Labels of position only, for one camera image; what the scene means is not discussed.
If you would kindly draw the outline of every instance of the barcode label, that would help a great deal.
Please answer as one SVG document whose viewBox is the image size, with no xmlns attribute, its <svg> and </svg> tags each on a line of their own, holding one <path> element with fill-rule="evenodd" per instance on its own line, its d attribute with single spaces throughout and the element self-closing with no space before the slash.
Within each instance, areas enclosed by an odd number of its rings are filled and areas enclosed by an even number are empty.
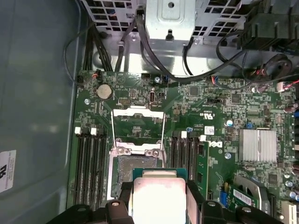
<svg viewBox="0 0 299 224">
<path fill-rule="evenodd" d="M 251 199 L 245 196 L 244 194 L 240 193 L 239 191 L 234 190 L 234 196 L 246 203 L 247 205 L 251 205 Z"/>
<path fill-rule="evenodd" d="M 0 153 L 0 193 L 13 187 L 15 156 L 16 150 Z"/>
</svg>

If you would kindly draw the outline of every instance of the black dimm slot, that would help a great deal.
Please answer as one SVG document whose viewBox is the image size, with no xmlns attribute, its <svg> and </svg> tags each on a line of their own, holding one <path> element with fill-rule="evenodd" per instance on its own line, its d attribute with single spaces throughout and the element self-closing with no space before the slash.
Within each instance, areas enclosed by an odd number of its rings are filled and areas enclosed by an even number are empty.
<svg viewBox="0 0 299 224">
<path fill-rule="evenodd" d="M 186 160 L 186 139 L 181 139 L 181 144 L 180 144 L 180 155 L 179 155 L 179 167 L 178 168 L 185 168 L 185 160 Z"/>
<path fill-rule="evenodd" d="M 188 171 L 188 180 L 190 178 L 190 153 L 192 150 L 192 139 L 191 138 L 187 138 L 187 143 L 186 143 L 186 169 Z"/>
<path fill-rule="evenodd" d="M 196 173 L 196 147 L 199 144 L 197 140 L 192 140 L 191 142 L 191 148 L 189 153 L 189 168 L 188 168 L 188 175 L 189 180 L 194 180 L 195 173 Z"/>
<path fill-rule="evenodd" d="M 82 204 L 87 204 L 88 195 L 88 182 L 89 182 L 89 162 L 90 162 L 90 151 L 91 151 L 91 136 L 87 136 L 84 147 L 84 160 L 83 160 L 83 181 L 82 181 Z"/>
<path fill-rule="evenodd" d="M 177 143 L 178 143 L 178 139 L 176 137 L 172 137 L 172 139 L 171 139 L 171 168 L 175 168 Z"/>
<path fill-rule="evenodd" d="M 95 199 L 95 189 L 96 189 L 96 176 L 97 176 L 97 166 L 98 166 L 98 154 L 99 154 L 99 139 L 93 138 L 93 150 L 92 150 L 92 161 L 91 161 L 91 178 L 90 178 L 90 196 L 89 196 L 89 205 L 93 210 L 94 199 Z"/>
<path fill-rule="evenodd" d="M 105 172 L 105 153 L 106 153 L 106 138 L 102 136 L 100 138 L 100 150 L 99 150 L 99 163 L 98 163 L 98 188 L 97 188 L 97 208 L 100 207 L 102 203 L 102 194 L 103 194 L 103 177 Z"/>
<path fill-rule="evenodd" d="M 80 203 L 80 183 L 81 183 L 81 172 L 82 172 L 82 157 L 83 157 L 83 146 L 84 137 L 78 136 L 78 147 L 77 147 L 77 162 L 76 162 L 76 175 L 75 175 L 75 193 L 74 193 L 74 205 Z"/>
</svg>

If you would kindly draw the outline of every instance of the motherboard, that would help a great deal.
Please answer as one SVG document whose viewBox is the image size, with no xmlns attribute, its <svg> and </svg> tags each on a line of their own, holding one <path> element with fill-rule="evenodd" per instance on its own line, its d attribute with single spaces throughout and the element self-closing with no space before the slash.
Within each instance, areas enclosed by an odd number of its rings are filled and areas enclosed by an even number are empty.
<svg viewBox="0 0 299 224">
<path fill-rule="evenodd" d="M 78 81 L 93 74 L 81 71 Z M 219 83 L 244 85 L 241 79 Z M 159 74 L 98 72 L 75 97 L 67 206 L 95 210 L 118 198 L 134 168 L 185 168 L 206 199 L 231 211 L 248 204 L 292 219 L 290 206 L 299 208 L 289 109 L 295 88 L 256 90 L 224 90 L 208 79 L 180 85 Z"/>
</svg>

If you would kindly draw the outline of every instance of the chipset heatsink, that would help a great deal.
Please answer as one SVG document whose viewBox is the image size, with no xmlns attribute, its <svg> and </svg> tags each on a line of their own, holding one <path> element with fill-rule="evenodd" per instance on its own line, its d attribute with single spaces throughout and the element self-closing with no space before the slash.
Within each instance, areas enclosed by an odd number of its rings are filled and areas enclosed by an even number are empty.
<svg viewBox="0 0 299 224">
<path fill-rule="evenodd" d="M 276 131 L 241 129 L 239 161 L 276 162 Z"/>
</svg>

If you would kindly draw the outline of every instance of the sticker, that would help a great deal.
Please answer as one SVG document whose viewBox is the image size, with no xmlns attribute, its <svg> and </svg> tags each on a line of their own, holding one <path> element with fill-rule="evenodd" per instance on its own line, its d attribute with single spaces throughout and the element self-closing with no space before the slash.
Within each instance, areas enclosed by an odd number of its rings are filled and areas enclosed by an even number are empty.
<svg viewBox="0 0 299 224">
<path fill-rule="evenodd" d="M 243 201 L 244 203 L 246 203 L 247 205 L 250 205 L 251 206 L 251 199 L 247 196 L 245 196 L 244 194 L 236 191 L 234 189 L 234 196 L 238 199 L 240 199 L 241 201 Z"/>
<path fill-rule="evenodd" d="M 15 155 L 16 150 L 0 153 L 0 193 L 13 187 Z"/>
<path fill-rule="evenodd" d="M 206 135 L 214 135 L 214 126 L 205 126 Z"/>
</svg>

